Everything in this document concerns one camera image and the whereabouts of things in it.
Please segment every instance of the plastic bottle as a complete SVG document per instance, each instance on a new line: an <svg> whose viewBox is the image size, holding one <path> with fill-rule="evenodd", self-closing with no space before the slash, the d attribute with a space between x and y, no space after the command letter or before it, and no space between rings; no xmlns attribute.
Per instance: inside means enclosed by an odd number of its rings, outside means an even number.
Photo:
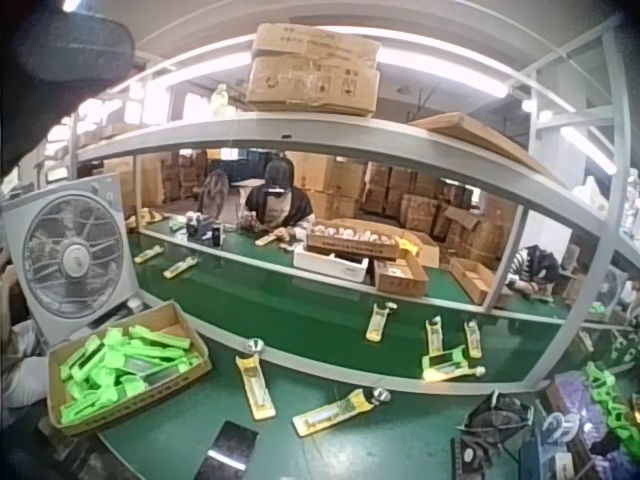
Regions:
<svg viewBox="0 0 640 480"><path fill-rule="evenodd" d="M638 170L629 169L627 180L627 199L624 202L624 212L622 213L621 231L625 235L633 236L633 226L638 214L636 201L640 198L640 180L638 180Z"/></svg>
<svg viewBox="0 0 640 480"><path fill-rule="evenodd" d="M221 83L216 91L211 95L211 113L214 117L224 115L227 105L229 105L229 94L227 85Z"/></svg>

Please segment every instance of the smartphone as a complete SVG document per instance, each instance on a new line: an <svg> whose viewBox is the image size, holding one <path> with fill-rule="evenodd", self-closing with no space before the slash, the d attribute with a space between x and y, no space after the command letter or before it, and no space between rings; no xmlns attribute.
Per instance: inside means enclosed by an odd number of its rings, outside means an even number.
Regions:
<svg viewBox="0 0 640 480"><path fill-rule="evenodd" d="M258 432L226 421L207 451L194 480L240 480L247 469Z"/></svg>

